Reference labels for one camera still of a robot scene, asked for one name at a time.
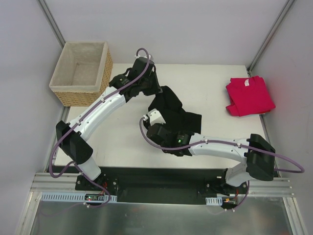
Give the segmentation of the wicker basket with liner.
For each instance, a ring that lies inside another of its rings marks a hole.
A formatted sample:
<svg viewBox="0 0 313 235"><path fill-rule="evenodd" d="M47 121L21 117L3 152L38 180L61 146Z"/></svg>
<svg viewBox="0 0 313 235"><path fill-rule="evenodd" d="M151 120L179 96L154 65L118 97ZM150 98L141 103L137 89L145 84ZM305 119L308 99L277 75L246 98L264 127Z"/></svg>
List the wicker basket with liner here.
<svg viewBox="0 0 313 235"><path fill-rule="evenodd" d="M107 42L66 42L49 87L63 106L88 107L109 85L112 68Z"/></svg>

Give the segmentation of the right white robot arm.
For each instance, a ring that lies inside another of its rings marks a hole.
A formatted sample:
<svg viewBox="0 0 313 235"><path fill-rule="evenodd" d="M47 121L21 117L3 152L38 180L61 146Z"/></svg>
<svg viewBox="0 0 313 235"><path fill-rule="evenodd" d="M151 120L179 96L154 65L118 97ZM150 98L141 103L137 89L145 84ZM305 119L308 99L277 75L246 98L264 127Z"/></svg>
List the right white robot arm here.
<svg viewBox="0 0 313 235"><path fill-rule="evenodd" d="M146 132L147 141L164 153L182 156L213 156L237 161L223 170L221 178L208 182L209 187L223 195L231 194L249 180L272 181L275 149L260 135L248 139L210 139L199 133L174 132L164 124L153 124Z"/></svg>

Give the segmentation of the black t shirt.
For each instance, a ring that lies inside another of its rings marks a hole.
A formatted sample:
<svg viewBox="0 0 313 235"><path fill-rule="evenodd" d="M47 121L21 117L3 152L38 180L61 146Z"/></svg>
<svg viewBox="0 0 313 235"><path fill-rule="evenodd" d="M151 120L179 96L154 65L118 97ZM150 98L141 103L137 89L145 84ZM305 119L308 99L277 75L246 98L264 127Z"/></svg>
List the black t shirt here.
<svg viewBox="0 0 313 235"><path fill-rule="evenodd" d="M157 109L164 118L164 125L168 130L201 134L202 115L185 111L182 102L168 86L162 86L161 89L162 92L155 95L148 111Z"/></svg>

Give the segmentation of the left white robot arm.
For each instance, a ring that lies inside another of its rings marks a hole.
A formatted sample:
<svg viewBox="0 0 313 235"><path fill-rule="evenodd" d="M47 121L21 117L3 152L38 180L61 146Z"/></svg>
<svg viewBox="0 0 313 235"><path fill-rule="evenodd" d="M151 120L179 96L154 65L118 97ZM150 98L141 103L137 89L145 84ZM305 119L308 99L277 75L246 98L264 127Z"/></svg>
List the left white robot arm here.
<svg viewBox="0 0 313 235"><path fill-rule="evenodd" d="M56 125L56 146L87 176L86 184L92 190L99 190L104 180L88 139L110 114L139 93L150 96L161 92L154 61L138 57L131 68L109 82L104 92L81 115L68 123L60 121Z"/></svg>

